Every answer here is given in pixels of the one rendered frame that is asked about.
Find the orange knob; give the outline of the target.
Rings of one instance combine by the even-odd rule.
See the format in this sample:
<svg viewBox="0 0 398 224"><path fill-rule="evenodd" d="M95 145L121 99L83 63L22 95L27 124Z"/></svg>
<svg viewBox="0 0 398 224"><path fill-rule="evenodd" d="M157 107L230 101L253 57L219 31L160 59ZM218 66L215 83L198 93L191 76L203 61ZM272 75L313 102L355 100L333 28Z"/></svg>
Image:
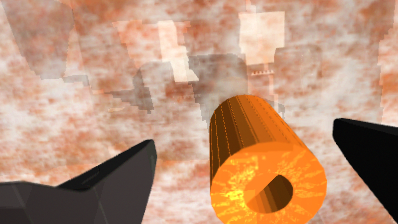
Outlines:
<svg viewBox="0 0 398 224"><path fill-rule="evenodd" d="M209 152L211 203L224 224L305 224L323 204L324 167L262 98L217 107Z"/></svg>

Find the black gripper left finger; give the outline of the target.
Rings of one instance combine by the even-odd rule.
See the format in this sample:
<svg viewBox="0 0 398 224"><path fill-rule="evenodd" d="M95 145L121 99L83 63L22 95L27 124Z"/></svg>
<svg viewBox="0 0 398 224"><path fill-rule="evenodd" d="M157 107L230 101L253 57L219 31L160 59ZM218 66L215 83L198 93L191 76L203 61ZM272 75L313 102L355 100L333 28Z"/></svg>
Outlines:
<svg viewBox="0 0 398 224"><path fill-rule="evenodd" d="M0 182L0 224L141 224L156 161L149 139L56 186Z"/></svg>

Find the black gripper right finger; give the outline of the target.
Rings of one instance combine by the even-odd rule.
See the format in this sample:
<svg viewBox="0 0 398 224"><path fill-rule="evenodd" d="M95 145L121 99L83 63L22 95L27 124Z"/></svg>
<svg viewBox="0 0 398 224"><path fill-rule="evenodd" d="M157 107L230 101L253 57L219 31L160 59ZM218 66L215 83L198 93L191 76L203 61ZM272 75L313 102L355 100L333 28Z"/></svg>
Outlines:
<svg viewBox="0 0 398 224"><path fill-rule="evenodd" d="M398 127L338 118L332 138L398 224Z"/></svg>

